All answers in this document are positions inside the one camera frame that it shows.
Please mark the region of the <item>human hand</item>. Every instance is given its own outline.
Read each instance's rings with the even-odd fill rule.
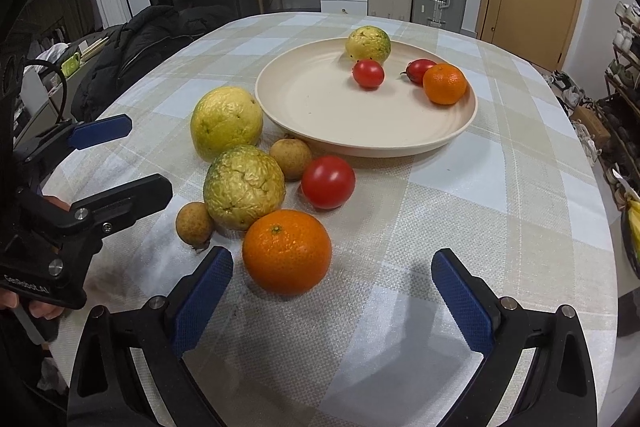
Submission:
[[[68,211],[71,208],[68,204],[59,200],[55,196],[44,196],[44,198],[63,210]],[[6,308],[15,309],[19,304],[20,299],[18,299],[18,296],[14,292],[0,288],[0,310],[4,310]],[[29,312],[36,319],[44,317],[50,321],[51,319],[59,317],[64,310],[65,309],[60,306],[54,306],[53,304],[47,304],[44,302],[31,301],[29,303]]]

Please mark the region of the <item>box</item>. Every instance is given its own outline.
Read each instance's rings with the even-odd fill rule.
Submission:
[[[609,131],[591,109],[579,105],[569,117],[569,120],[580,122],[585,126],[589,134],[593,136],[593,142],[598,149],[604,149],[607,143],[609,143],[609,140],[611,140]]]

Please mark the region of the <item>mandarin orange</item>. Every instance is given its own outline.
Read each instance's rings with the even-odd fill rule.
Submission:
[[[297,210],[276,210],[247,231],[242,260],[264,290],[280,295],[309,291],[326,275],[331,239],[315,217]]]
[[[422,88],[433,103],[453,105],[466,93],[465,75],[451,64],[436,64],[424,73]]]

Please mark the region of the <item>red tomato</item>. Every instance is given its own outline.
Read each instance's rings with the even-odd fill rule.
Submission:
[[[385,70],[375,60],[360,60],[351,71],[353,79],[360,87],[372,89],[385,80]]]
[[[409,77],[410,81],[421,86],[424,74],[435,65],[436,63],[433,62],[433,60],[429,60],[428,58],[419,58],[418,60],[411,62],[406,67],[406,71],[404,73]]]
[[[356,174],[336,156],[322,156],[309,163],[302,174],[302,193],[316,208],[338,208],[353,194]]]

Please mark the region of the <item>plate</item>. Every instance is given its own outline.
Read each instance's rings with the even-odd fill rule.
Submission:
[[[384,83],[365,90],[351,76],[345,42],[305,44],[262,70],[255,97],[274,123],[329,152],[391,158],[441,147],[475,118],[478,99],[471,86],[457,104],[435,105],[401,74],[412,60],[446,62],[442,58],[393,41]]]

